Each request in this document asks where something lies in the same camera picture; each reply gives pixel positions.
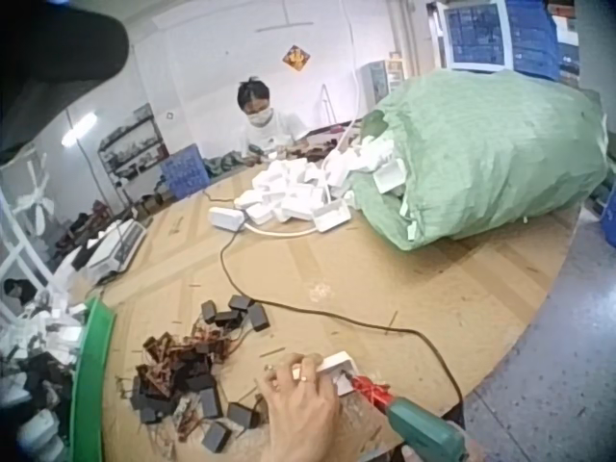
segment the tiled floor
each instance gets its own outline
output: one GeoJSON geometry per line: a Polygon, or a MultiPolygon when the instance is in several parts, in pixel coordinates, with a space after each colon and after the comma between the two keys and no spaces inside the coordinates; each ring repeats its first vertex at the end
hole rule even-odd
{"type": "Polygon", "coordinates": [[[503,461],[616,461],[616,248],[584,211],[552,293],[467,400],[471,436],[503,461]]]}

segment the ceiling light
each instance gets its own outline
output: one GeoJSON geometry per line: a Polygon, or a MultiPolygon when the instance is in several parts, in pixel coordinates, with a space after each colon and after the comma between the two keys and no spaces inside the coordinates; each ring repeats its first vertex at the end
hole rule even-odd
{"type": "Polygon", "coordinates": [[[74,125],[72,130],[68,130],[66,135],[64,135],[62,138],[62,145],[64,147],[70,147],[75,144],[77,140],[81,139],[90,128],[94,126],[96,119],[97,117],[94,113],[84,115],[84,117],[74,125]]]}

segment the green plastic edge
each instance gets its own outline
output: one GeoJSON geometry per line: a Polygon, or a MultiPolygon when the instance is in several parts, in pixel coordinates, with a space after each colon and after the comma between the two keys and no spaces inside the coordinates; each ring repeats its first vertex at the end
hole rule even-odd
{"type": "Polygon", "coordinates": [[[86,306],[90,316],[73,384],[69,460],[102,462],[103,379],[116,313],[98,298],[86,306]]]}

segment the wooden table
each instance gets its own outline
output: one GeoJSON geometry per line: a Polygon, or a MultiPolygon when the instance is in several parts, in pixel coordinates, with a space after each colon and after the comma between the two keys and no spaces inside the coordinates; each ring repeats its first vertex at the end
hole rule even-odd
{"type": "MultiPolygon", "coordinates": [[[[214,198],[237,196],[255,173],[243,171],[208,192],[214,198]]],[[[109,461],[164,460],[129,402],[119,398],[116,376],[134,375],[147,337],[165,331],[188,334],[203,301],[224,307],[234,293],[218,257],[231,234],[210,226],[210,206],[196,194],[156,216],[130,271],[104,295],[117,311],[105,379],[109,461]]],[[[229,249],[227,263],[238,284],[255,297],[371,323],[394,320],[394,326],[422,331],[468,394],[513,347],[542,305],[567,254],[577,216],[578,209],[552,213],[404,253],[355,214],[352,222],[324,235],[280,240],[243,232],[229,249]]],[[[307,224],[284,226],[297,230],[307,224]]],[[[223,401],[244,397],[253,388],[253,377],[286,352],[346,350],[363,373],[435,413],[456,403],[437,360],[417,338],[272,307],[267,311],[271,328],[249,334],[218,373],[223,401]]],[[[251,406],[254,396],[242,402],[251,406]]],[[[361,453],[398,441],[360,398],[346,398],[344,414],[332,460],[357,460],[361,453]]],[[[175,435],[164,428],[159,442],[161,434],[175,435]]],[[[177,460],[214,460],[200,446],[202,437],[198,429],[187,443],[177,444],[177,460]]],[[[257,454],[266,439],[266,427],[247,431],[216,460],[246,460],[247,451],[257,454]]]]}

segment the digital scale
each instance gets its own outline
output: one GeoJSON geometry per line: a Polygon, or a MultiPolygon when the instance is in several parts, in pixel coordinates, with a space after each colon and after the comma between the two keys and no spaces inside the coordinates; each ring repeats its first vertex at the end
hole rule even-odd
{"type": "Polygon", "coordinates": [[[122,272],[130,265],[139,248],[146,229],[133,219],[124,221],[103,238],[101,245],[90,257],[86,268],[92,284],[115,272],[122,272]]]}

